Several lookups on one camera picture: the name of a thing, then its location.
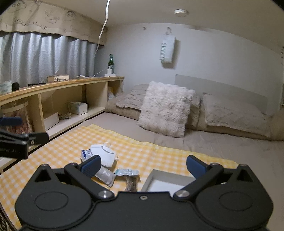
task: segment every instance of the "white cup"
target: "white cup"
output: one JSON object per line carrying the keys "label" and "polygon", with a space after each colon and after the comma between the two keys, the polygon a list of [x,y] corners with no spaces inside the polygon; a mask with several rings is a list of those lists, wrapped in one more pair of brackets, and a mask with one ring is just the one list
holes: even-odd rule
{"label": "white cup", "polygon": [[1,94],[6,95],[12,92],[12,81],[5,81],[1,84]]}

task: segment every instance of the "wall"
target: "wall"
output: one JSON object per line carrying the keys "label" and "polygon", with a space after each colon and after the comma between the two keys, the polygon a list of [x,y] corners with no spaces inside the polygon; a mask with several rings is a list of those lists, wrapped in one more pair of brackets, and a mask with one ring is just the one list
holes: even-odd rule
{"label": "wall", "polygon": [[[173,64],[162,65],[160,46],[167,26],[176,36],[175,55]],[[96,73],[106,68],[112,53],[116,74],[125,76],[126,92],[136,84],[173,84],[175,74],[187,75],[264,95],[269,98],[267,113],[275,112],[283,82],[280,54],[227,32],[201,29],[163,23],[109,28],[108,41],[96,57]]]}

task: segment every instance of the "silver curtain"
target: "silver curtain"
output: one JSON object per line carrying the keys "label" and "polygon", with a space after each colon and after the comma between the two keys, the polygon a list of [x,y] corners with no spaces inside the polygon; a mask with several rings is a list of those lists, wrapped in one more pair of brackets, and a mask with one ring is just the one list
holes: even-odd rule
{"label": "silver curtain", "polygon": [[20,87],[44,83],[47,76],[93,76],[97,44],[60,35],[0,32],[0,82]]}

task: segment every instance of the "smoke detector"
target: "smoke detector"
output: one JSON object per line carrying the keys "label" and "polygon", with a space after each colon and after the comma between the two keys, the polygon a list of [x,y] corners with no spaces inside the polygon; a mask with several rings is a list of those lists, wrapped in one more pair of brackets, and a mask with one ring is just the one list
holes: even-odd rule
{"label": "smoke detector", "polygon": [[185,17],[189,14],[189,12],[187,10],[175,10],[175,15],[178,17]]}

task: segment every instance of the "yellow checkered cloth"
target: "yellow checkered cloth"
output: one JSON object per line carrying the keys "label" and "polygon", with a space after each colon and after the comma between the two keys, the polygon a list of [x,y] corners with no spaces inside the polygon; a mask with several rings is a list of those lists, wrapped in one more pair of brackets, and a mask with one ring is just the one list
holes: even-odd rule
{"label": "yellow checkered cloth", "polygon": [[[231,160],[138,142],[94,124],[79,127],[74,132],[64,134],[44,145],[31,154],[27,160],[20,161],[0,176],[0,202],[14,226],[17,229],[21,227],[14,210],[15,201],[39,165],[47,163],[51,168],[62,168],[70,162],[80,163],[81,149],[89,149],[92,144],[105,142],[110,142],[111,149],[118,155],[118,161],[112,170],[130,168],[140,171],[138,190],[141,190],[152,169],[191,176],[186,169],[188,155],[194,155],[208,164],[217,162],[225,168],[237,167],[237,163]],[[93,180],[106,186],[96,178]],[[125,188],[125,181],[116,178],[110,190],[117,194]]]}

